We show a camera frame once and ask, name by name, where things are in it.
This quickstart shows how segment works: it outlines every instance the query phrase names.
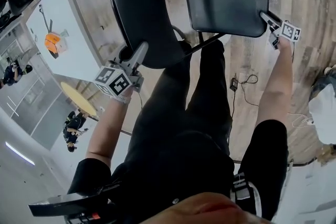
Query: person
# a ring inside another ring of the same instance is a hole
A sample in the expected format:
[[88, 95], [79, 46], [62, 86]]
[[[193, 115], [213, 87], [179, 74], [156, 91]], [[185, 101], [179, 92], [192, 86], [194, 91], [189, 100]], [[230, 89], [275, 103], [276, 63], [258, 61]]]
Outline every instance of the person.
[[[27, 51], [28, 53], [25, 52], [23, 56], [29, 55], [30, 51], [31, 50], [28, 50]], [[2, 89], [4, 85], [12, 86], [18, 83], [23, 75], [26, 75], [32, 72], [32, 70], [33, 70], [33, 67], [28, 64], [25, 66], [24, 70], [22, 70], [19, 65], [18, 59], [16, 59], [15, 61], [12, 61], [10, 57], [7, 57], [7, 67], [5, 69], [3, 78], [0, 79], [0, 89]]]
[[74, 152], [77, 149], [77, 147], [75, 147], [75, 144], [77, 143], [77, 138], [83, 135], [86, 131], [88, 131], [87, 128], [85, 128], [84, 131], [80, 131], [88, 116], [88, 113], [82, 112], [80, 112], [76, 116], [74, 111], [71, 111], [70, 114], [67, 116], [63, 128], [63, 136], [65, 142], [67, 143], [69, 152]]
[[[279, 51], [239, 169], [258, 190], [266, 220], [277, 211], [287, 171], [292, 54], [282, 37]], [[219, 40], [202, 49], [200, 78], [187, 109], [191, 57], [163, 71], [136, 120], [125, 161], [112, 176], [111, 159], [128, 106], [111, 99], [68, 193], [117, 182], [120, 195], [110, 199], [120, 223], [267, 223], [253, 216], [256, 208], [244, 211], [229, 199], [235, 177], [223, 53]], [[131, 94], [128, 89], [124, 95]], [[236, 120], [244, 123], [239, 116]]]

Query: wooden floor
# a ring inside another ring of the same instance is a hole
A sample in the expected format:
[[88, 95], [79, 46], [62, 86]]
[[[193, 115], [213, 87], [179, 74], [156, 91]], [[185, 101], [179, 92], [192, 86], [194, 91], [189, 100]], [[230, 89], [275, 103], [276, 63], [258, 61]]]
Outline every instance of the wooden floor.
[[[197, 36], [190, 28], [186, 0], [166, 0], [170, 19], [182, 31], [188, 34], [193, 43], [197, 43]], [[106, 42], [97, 45], [106, 59], [117, 45], [122, 43], [122, 37], [115, 21], [110, 0], [78, 0], [84, 19], [92, 35], [104, 35]], [[327, 66], [336, 63], [336, 0], [270, 0], [270, 10], [282, 19], [287, 19], [302, 28], [302, 37], [296, 44], [294, 58], [295, 84], [291, 104], [291, 113], [309, 115], [308, 97], [310, 88], [317, 76]], [[258, 103], [266, 82], [277, 59], [278, 53], [267, 44], [268, 35], [260, 38], [244, 38], [234, 36], [225, 46], [226, 80], [230, 81], [235, 74], [240, 81], [250, 74], [259, 77], [257, 84], [246, 85], [246, 98], [249, 102]], [[190, 98], [199, 76], [200, 53], [196, 53], [191, 63]], [[161, 70], [140, 68], [145, 77], [141, 91], [143, 102], [149, 98], [153, 87], [161, 74]], [[106, 106], [108, 98], [96, 92], [97, 88], [86, 83], [79, 86], [86, 97], [91, 97], [97, 110]], [[228, 92], [228, 99], [232, 108], [233, 93]], [[135, 119], [140, 112], [140, 100], [133, 95], [123, 129], [132, 132]], [[241, 160], [250, 142], [257, 116], [257, 107], [245, 102], [241, 87], [237, 91], [233, 130], [230, 138], [231, 157]], [[292, 122], [298, 116], [288, 115], [288, 144], [289, 159], [295, 163], [310, 161], [321, 145], [313, 126], [293, 128]]]

